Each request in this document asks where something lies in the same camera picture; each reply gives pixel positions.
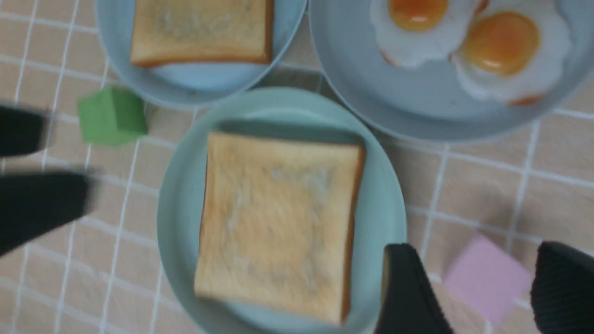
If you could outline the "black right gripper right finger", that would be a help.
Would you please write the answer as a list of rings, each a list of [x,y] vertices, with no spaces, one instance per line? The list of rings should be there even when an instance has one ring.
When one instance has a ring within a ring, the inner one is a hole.
[[[542,334],[592,334],[593,257],[560,242],[541,243],[530,304]]]

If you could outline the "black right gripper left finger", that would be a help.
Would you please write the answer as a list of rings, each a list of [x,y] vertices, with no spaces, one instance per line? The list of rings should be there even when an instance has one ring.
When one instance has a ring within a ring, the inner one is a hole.
[[[422,260],[408,243],[384,248],[376,334],[452,334]]]

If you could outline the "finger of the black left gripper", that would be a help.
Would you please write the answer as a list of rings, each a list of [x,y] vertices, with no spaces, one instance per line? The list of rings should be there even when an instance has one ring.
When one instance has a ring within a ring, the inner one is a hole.
[[[0,156],[35,154],[46,148],[49,117],[40,111],[2,104],[0,107]]]
[[[0,180],[0,254],[88,213],[93,178],[74,171],[15,173]]]

